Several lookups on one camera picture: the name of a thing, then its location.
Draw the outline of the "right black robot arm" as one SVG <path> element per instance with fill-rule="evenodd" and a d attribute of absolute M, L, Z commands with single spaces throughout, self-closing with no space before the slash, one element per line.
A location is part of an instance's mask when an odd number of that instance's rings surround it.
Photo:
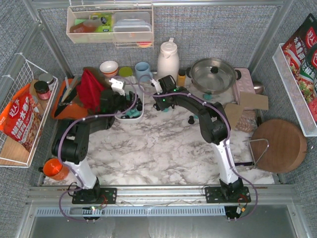
<path fill-rule="evenodd" d="M 151 79 L 151 84 L 156 89 L 153 98 L 161 111 L 180 106 L 198 117 L 201 135 L 213 146 L 218 158 L 222 196 L 226 201 L 232 199 L 243 188 L 243 182 L 233 162 L 229 142 L 230 125 L 222 104 L 202 101 L 186 88 L 176 87 L 170 75 L 159 80 Z"/>

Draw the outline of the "white plastic storage basket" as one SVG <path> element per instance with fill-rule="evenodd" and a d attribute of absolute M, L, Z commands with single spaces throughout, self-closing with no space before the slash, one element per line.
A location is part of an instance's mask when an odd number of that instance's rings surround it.
<path fill-rule="evenodd" d="M 144 114 L 144 93 L 137 84 L 133 84 L 133 85 L 126 84 L 125 85 L 124 91 L 125 91 L 125 95 L 126 95 L 126 101 L 128 103 L 128 107 L 133 103 L 134 98 L 135 98 L 134 89 L 136 89 L 136 93 L 137 93 L 136 104 L 134 105 L 134 107 L 132 109 L 127 111 L 125 114 L 115 116 L 115 118 L 120 123 L 125 123 L 125 124 L 139 123 L 143 117 L 143 114 Z"/>

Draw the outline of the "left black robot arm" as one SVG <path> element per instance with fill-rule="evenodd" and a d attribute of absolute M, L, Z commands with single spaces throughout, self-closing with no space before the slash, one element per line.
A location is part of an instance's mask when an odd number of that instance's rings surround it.
<path fill-rule="evenodd" d="M 111 89 L 101 92 L 95 114 L 78 120 L 65 119 L 58 129 L 52 145 L 52 154 L 77 178 L 79 184 L 72 197 L 85 201 L 96 201 L 101 196 L 100 182 L 92 172 L 86 159 L 91 133 L 107 130 L 114 123 L 114 115 L 124 112 L 137 103 L 136 89 L 129 97 Z"/>

